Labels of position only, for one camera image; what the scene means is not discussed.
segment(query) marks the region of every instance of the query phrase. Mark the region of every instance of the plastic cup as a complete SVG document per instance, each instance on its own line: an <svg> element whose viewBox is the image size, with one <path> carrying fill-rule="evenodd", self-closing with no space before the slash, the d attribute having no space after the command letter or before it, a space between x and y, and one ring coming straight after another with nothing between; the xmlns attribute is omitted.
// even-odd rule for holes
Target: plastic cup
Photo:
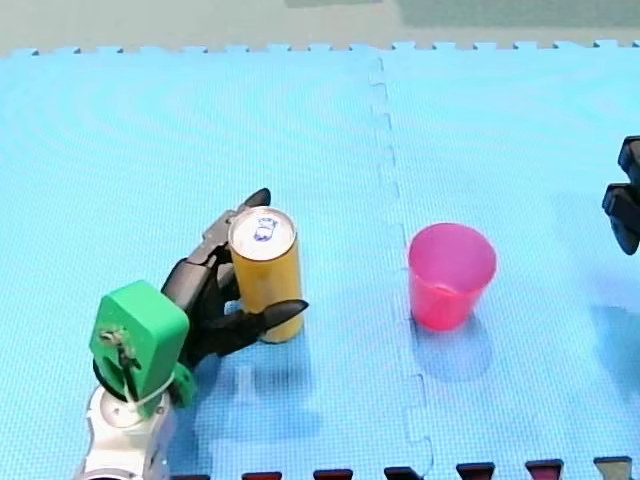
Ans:
<svg viewBox="0 0 640 480"><path fill-rule="evenodd" d="M470 227L439 223L421 230L409 247L413 319L433 331L459 327L493 279L496 264L491 244Z"/></svg>

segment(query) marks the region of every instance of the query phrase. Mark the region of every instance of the can top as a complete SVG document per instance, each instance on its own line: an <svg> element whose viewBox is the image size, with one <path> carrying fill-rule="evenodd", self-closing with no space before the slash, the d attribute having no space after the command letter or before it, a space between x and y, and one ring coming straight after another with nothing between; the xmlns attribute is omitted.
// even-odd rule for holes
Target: can top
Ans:
<svg viewBox="0 0 640 480"><path fill-rule="evenodd" d="M229 228L229 245L249 260L278 258L287 253L295 239L293 221L272 207L248 208Z"/></svg>

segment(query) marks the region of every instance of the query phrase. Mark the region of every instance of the aluminum can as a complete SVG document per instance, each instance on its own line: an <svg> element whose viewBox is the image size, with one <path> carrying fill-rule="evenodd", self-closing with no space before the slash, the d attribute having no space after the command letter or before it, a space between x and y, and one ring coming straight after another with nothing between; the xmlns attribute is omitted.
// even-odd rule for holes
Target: aluminum can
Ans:
<svg viewBox="0 0 640 480"><path fill-rule="evenodd" d="M273 207L247 208L229 228L229 249L246 311L259 313L283 300L302 300L298 232L293 220ZM262 340L282 343L302 328L303 314L269 330Z"/></svg>

